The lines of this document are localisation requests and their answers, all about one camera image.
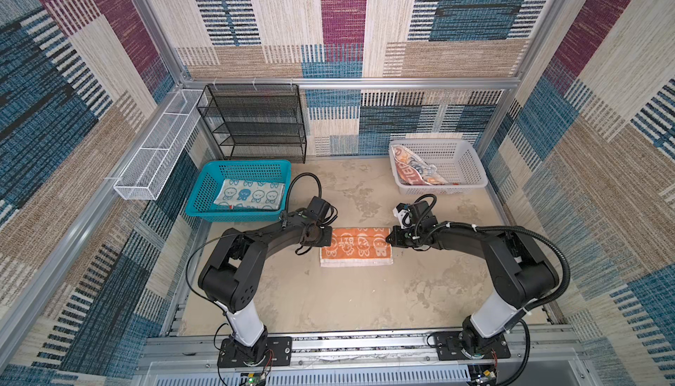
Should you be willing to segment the orange and cream towel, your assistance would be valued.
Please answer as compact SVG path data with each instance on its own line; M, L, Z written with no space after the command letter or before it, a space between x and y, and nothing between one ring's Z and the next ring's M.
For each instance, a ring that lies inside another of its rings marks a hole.
M320 252L322 268L363 268L393 264L390 228L336 228Z

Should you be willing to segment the blue and cream towel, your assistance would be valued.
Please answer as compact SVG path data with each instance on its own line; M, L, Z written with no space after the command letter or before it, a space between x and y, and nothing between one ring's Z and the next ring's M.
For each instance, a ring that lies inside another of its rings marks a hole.
M285 188L279 182L226 179L214 205L229 210L278 210Z

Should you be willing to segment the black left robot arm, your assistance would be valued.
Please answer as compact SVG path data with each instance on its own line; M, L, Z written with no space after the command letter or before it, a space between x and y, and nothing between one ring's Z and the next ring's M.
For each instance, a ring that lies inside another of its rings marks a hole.
M252 366L272 358L268 329L254 303L265 262L294 245L305 252L330 246L338 215L328 201L315 196L307 208L284 211L273 224L253 231L228 229L218 239L200 272L198 287L223 312L231 329L221 344L221 368L228 365L228 357Z

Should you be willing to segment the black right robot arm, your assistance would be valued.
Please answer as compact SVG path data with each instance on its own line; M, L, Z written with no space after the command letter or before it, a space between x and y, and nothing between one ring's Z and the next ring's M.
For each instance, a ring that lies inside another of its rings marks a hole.
M466 317L454 337L434 337L439 357L451 352L462 359L482 359L504 348L504 333L527 312L564 293L570 271L564 256L541 235L519 226L477 226L440 222L423 195L393 209L398 224L386 242L416 251L461 252L486 263L492 292L479 310Z

